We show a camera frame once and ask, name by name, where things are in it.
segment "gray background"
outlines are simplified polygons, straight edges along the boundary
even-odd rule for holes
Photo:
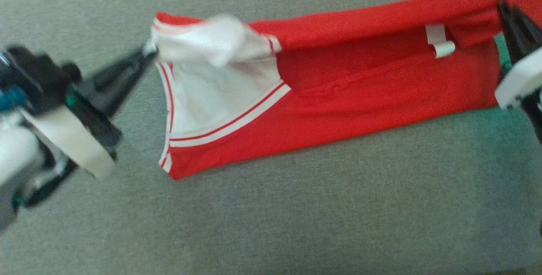
[[[85,73],[156,11],[248,21],[398,0],[0,0],[0,41]],[[473,111],[180,181],[157,166],[156,70],[116,118],[107,180],[75,174],[0,237],[0,274],[457,274],[540,263],[542,149],[526,117]]]

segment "white plastic band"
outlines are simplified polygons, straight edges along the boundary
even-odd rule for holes
[[[109,153],[66,106],[40,117],[24,110],[21,113],[52,144],[93,176],[100,179],[113,171],[115,162]]]
[[[446,40],[443,24],[426,25],[427,43],[435,48],[435,57],[448,56],[455,51],[455,43]]]

